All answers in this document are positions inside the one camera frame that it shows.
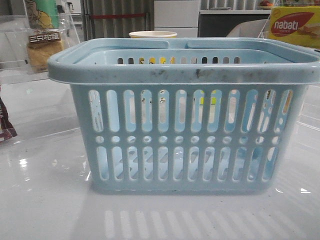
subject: light blue basket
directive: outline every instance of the light blue basket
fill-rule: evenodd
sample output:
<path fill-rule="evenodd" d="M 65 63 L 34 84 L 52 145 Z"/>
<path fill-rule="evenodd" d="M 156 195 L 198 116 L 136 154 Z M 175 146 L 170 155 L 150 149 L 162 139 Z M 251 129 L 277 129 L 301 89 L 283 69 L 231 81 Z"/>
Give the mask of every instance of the light blue basket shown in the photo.
<path fill-rule="evenodd" d="M 283 158 L 311 49 L 255 38 L 101 38 L 52 56 L 107 190 L 256 191 Z"/>

